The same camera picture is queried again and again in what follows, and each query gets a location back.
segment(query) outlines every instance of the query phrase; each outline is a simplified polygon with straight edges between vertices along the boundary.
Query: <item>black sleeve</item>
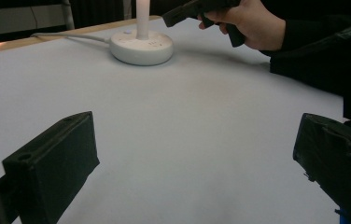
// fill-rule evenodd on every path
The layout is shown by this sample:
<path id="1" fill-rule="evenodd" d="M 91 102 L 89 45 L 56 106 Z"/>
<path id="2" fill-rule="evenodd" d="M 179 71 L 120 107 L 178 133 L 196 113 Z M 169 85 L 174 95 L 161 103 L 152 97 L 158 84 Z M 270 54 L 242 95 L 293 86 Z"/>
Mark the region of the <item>black sleeve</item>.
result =
<path id="1" fill-rule="evenodd" d="M 351 26 L 351 16 L 323 16 L 317 21 L 286 20 L 281 50 L 297 49 Z"/>
<path id="2" fill-rule="evenodd" d="M 351 26 L 297 49 L 262 53 L 271 57 L 272 73 L 342 95 L 351 119 Z"/>

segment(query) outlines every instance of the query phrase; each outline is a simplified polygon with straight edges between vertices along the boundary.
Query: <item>person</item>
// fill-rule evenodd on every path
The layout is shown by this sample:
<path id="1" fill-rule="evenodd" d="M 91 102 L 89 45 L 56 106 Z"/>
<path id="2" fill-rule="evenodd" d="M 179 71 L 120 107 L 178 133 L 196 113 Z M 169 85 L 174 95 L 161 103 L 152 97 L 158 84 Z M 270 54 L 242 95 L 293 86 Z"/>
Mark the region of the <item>person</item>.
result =
<path id="1" fill-rule="evenodd" d="M 351 0 L 242 0 L 205 17 L 223 34 L 234 24 L 271 57 L 271 72 L 342 95 L 351 119 Z"/>

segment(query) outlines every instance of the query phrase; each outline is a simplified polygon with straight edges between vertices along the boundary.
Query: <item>black handheld device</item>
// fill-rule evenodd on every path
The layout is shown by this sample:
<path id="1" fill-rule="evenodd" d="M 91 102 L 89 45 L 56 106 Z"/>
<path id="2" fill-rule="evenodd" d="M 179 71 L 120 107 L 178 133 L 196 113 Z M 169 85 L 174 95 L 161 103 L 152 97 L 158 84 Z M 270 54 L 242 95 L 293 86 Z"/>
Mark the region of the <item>black handheld device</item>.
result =
<path id="1" fill-rule="evenodd" d="M 205 27 L 210 27 L 214 23 L 204 16 L 205 12 L 224 8 L 237 7 L 240 0 L 191 0 L 183 6 L 176 7 L 162 15 L 164 23 L 167 27 L 172 27 L 186 18 L 196 18 L 198 15 L 202 17 Z M 245 43 L 245 36 L 240 33 L 235 25 L 227 24 L 229 37 L 234 48 Z"/>
<path id="2" fill-rule="evenodd" d="M 92 112 L 61 119 L 3 160 L 0 224 L 55 224 L 99 164 Z"/>
<path id="3" fill-rule="evenodd" d="M 351 120 L 342 124 L 303 114 L 293 159 L 342 208 L 336 212 L 351 223 Z"/>

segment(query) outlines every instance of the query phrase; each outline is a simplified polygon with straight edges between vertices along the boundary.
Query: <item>white cable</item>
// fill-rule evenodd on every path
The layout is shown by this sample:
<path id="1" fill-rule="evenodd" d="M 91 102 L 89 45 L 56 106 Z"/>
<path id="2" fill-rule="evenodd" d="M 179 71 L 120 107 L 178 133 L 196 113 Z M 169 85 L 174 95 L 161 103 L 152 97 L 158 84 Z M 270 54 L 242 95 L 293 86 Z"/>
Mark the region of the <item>white cable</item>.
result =
<path id="1" fill-rule="evenodd" d="M 76 38 L 85 38 L 85 39 L 91 39 L 91 40 L 96 40 L 104 43 L 108 43 L 108 41 L 104 38 L 100 38 L 97 36 L 92 36 L 92 35 L 72 35 L 72 34 L 63 34 L 63 33 L 36 33 L 32 34 L 32 37 L 38 37 L 38 36 L 65 36 L 65 37 L 76 37 Z"/>

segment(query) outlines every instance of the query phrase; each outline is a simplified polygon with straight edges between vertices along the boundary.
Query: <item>white cylindrical object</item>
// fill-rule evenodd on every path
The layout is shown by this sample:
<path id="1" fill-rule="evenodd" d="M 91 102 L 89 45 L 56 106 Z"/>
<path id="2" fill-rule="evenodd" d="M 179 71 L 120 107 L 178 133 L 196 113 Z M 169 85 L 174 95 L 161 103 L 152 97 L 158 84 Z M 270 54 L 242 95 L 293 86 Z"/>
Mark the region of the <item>white cylindrical object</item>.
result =
<path id="1" fill-rule="evenodd" d="M 149 22 L 149 3 L 150 0 L 137 0 L 137 39 L 148 39 L 148 22 Z"/>
<path id="2" fill-rule="evenodd" d="M 111 36 L 109 48 L 117 59 L 136 65 L 155 65 L 172 57 L 173 41 L 169 36 L 149 31 L 147 40 L 139 40 L 136 33 L 132 30 Z"/>

